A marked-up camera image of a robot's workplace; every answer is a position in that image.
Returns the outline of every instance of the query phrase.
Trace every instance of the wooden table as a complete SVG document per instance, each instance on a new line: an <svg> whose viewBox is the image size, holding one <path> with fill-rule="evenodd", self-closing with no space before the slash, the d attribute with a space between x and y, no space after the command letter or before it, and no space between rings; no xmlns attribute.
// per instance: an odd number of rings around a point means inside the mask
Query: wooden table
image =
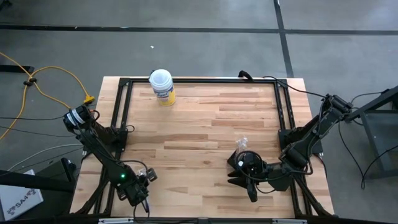
<svg viewBox="0 0 398 224"><path fill-rule="evenodd" d="M104 77L96 109L98 120L109 126L120 77ZM288 79L289 85L304 90L301 78ZM175 83L177 100L160 106L149 83L135 83L127 124L136 130L127 139L122 159L139 159L153 167L158 179L149 186L152 217L292 218L290 191L259 193L251 203L246 189L227 183L231 170L226 160L236 148L236 140L246 136L248 148L267 162L277 162L280 129L274 87L267 84ZM306 94L289 89L296 126L311 120ZM282 90L283 107L285 100ZM325 172L312 157L314 174L307 184L324 208L333 213ZM141 167L128 163L134 170ZM94 156L83 161L71 212L88 200L98 185L101 164ZM272 187L261 183L259 188ZM106 189L103 202L106 200ZM299 191L300 207L304 211ZM112 216L132 216L128 201L114 197ZM142 207L137 216L144 217Z"/></svg>

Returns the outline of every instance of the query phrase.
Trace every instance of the cable connector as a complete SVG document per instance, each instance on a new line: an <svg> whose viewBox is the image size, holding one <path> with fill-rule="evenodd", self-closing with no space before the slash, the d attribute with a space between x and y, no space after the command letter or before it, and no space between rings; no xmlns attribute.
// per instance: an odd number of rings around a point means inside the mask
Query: cable connector
<svg viewBox="0 0 398 224"><path fill-rule="evenodd" d="M26 86L32 86L33 82L36 82L37 79L36 78L30 78L29 81L24 81L24 85Z"/></svg>
<svg viewBox="0 0 398 224"><path fill-rule="evenodd" d="M94 101L95 101L94 96L88 96L88 95L87 95L83 103L86 104L86 105L88 105L88 104L90 104L90 103L92 103L92 102L94 102Z"/></svg>

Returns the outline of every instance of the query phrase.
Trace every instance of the yellow extension cord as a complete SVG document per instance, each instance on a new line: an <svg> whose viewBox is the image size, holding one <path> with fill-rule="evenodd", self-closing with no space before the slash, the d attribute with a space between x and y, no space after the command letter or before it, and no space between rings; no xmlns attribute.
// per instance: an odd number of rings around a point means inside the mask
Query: yellow extension cord
<svg viewBox="0 0 398 224"><path fill-rule="evenodd" d="M63 69L63 68L57 67L57 66L47 66L47 67L44 67L44 68L40 68L40 69L38 69L38 70L32 72L32 74L30 74L27 70L24 69L24 67L22 67L22 66L21 66L18 62L16 62L14 59L8 57L7 55L3 54L2 52L0 52L0 55L2 55L3 57L7 58L7 59L10 60L10 61L12 61L14 64L18 65L18 67L20 67L20 68L29 76L29 77L28 77L28 81L29 81L29 79L33 78L33 76L36 75L37 73L41 72L42 70L48 69L48 68L54 68L54 69L62 70L62 71L64 71L64 72L68 73L69 75L73 76L73 77L75 78L75 80L80 84L81 88L83 89L83 91L85 92L85 95L86 95L86 98L85 98L85 100L84 100L83 103L92 103L92 102L94 101L94 96L90 96L90 95L87 93L86 88L83 86L83 84L81 83L81 81L76 77L76 75L74 75L72 72L69 72L69 71L66 70L66 69ZM66 108L70 109L70 106L68 106L65 102L62 102L62 101L60 101L60 100L58 100L58 99L56 99L56 98L54 98L54 97L52 97L52 96L48 96L47 94L43 93L43 91L39 88L39 86L36 84L36 82L33 82L33 84L36 86L36 89L39 91L39 93L40 93L41 95L43 95L43 96L45 96L45 97L47 97L47 98L50 98L51 100L56 101L56 102L62 104L63 106L65 106ZM2 140L2 139L5 137L5 135L6 135L6 134L9 132L9 130L10 130L9 128L12 128L12 127L15 125L15 123L16 123L17 120L18 120L18 118L19 118L19 117L21 116L21 114L24 112L27 87L28 87L28 86L25 86L25 88L24 88L24 94L23 94L23 97L22 97L22 106L21 106L21 109L19 110L19 113L18 113L16 119L11 123L11 125L8 127L8 129L7 129L7 130L4 132L4 134L0 137L0 140Z"/></svg>

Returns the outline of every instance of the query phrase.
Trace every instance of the concrete floor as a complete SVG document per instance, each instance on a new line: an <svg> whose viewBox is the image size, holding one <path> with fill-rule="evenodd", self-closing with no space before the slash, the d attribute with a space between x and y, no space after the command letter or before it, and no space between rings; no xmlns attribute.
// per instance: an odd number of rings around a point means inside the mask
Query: concrete floor
<svg viewBox="0 0 398 224"><path fill-rule="evenodd" d="M216 27L277 29L272 0L13 0L0 12L0 22L72 26ZM396 30L395 0L280 0L286 29ZM287 35L294 76L304 78L308 91L340 95L346 100L366 92L397 85L398 36ZM286 77L278 34L220 34L169 32L62 32L0 30L0 51L35 68L58 65L79 76L89 93L98 96L106 75L148 75L165 68L175 76L235 77L246 70L255 77ZM0 58L0 64L10 64ZM15 116L21 106L26 76L0 76L1 116ZM49 70L38 75L49 95L70 106L83 101L83 92L72 77ZM309 96L313 114L320 99ZM372 99L356 101L361 106ZM65 108L30 88L27 118L52 118ZM8 126L10 120L0 120ZM15 128L68 135L62 121L18 121ZM342 124L342 133L363 169L373 160L360 126ZM11 131L0 142L0 169L73 138L51 138ZM367 181L361 190L360 173L338 136L337 128L322 141L328 183L335 213L344 218L396 222L398 178ZM42 154L33 164L71 149ZM68 155L80 163L80 152ZM33 166L41 170L47 163Z"/></svg>

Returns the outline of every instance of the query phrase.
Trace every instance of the plastic container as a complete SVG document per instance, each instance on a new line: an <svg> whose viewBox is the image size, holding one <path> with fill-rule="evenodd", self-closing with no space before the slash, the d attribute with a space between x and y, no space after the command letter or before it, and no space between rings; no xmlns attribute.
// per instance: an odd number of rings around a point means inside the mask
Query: plastic container
<svg viewBox="0 0 398 224"><path fill-rule="evenodd" d="M149 77L149 83L154 89L157 101L162 106L170 106L175 102L173 78L169 71L158 69Z"/></svg>

